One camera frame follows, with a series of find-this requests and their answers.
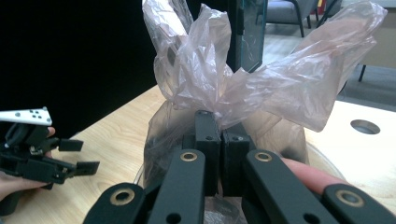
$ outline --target black backdrop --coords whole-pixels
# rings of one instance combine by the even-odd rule
[[[0,3],[0,111],[46,106],[70,137],[156,84],[139,0]],[[0,123],[1,134],[9,124]]]

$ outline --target black mount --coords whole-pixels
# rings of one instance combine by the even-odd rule
[[[99,161],[71,164],[46,157],[55,148],[59,151],[81,151],[83,142],[70,139],[48,138],[45,125],[14,123],[6,134],[6,142],[0,146],[0,171],[7,175],[53,184],[63,184],[66,178],[77,175],[94,175]],[[15,211],[21,191],[8,195],[0,202],[0,216]]]

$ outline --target finger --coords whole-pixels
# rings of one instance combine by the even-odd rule
[[[55,134],[55,129],[53,127],[49,127],[49,134],[48,137],[52,136]]]
[[[46,185],[48,185],[48,183],[23,179],[22,177],[6,175],[4,172],[0,172],[0,201],[10,193],[25,189],[41,188]]]
[[[332,184],[348,184],[345,180],[329,175],[306,164],[282,158],[291,171],[315,193],[322,194],[323,190]]]

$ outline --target plastic bag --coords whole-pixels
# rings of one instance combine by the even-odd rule
[[[256,147],[306,161],[304,127],[321,131],[337,93],[375,44],[373,31],[387,11],[351,4],[333,16],[288,57],[253,73],[227,66],[231,28],[226,13],[202,5],[192,21],[184,1],[143,2],[157,51],[154,72],[166,102],[149,123],[144,184],[164,176],[193,115],[215,114],[221,130],[243,122]]]

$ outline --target gray chair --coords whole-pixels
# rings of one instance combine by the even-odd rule
[[[318,0],[269,0],[267,7],[267,23],[298,24],[301,37],[304,37],[303,20],[306,18],[308,28],[311,28],[309,15]]]
[[[317,28],[321,26],[328,18],[332,17],[333,15],[335,15],[335,13],[341,10],[342,3],[343,0],[327,0],[326,6],[324,8],[323,17],[320,19]]]

